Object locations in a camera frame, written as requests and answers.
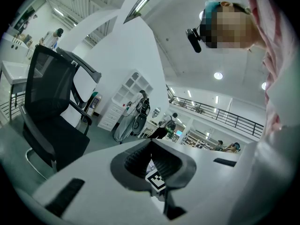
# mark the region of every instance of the chair seat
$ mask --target chair seat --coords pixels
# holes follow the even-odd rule
[[[70,125],[61,116],[35,123],[42,135],[53,146],[56,154],[57,171],[80,158],[88,146],[90,139]],[[48,164],[51,165],[49,156],[43,152],[41,146],[26,129],[25,138],[33,150]]]

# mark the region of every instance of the round ceiling light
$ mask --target round ceiling light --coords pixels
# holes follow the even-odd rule
[[[266,90],[266,82],[264,82],[263,84],[262,84],[262,89],[264,89],[264,90]]]
[[[215,77],[215,79],[221,80],[223,78],[223,74],[221,74],[221,73],[215,73],[214,77]]]
[[[202,20],[203,11],[199,14],[200,20]]]

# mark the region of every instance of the round mirror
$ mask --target round mirror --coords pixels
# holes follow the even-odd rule
[[[156,118],[160,113],[160,107],[157,107],[152,114],[152,118]]]

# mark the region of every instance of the black mesh chair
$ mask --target black mesh chair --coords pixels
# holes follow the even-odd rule
[[[19,107],[24,119],[23,135],[31,146],[26,158],[37,172],[28,160],[32,150],[56,172],[81,157],[90,142],[86,134],[91,117],[70,101],[74,75],[74,65],[62,56],[44,46],[36,47],[28,73],[25,105]],[[87,118],[84,134],[60,116],[69,104]]]

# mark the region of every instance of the railing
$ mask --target railing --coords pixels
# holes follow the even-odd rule
[[[243,118],[225,110],[206,105],[203,103],[195,102],[189,99],[184,99],[181,97],[176,97],[170,91],[167,86],[169,103],[177,105],[179,107],[186,108],[193,112],[199,113],[201,115],[210,117],[229,126],[237,128],[243,132],[246,132],[254,137],[260,138],[263,132],[263,125],[253,122],[247,118]]]

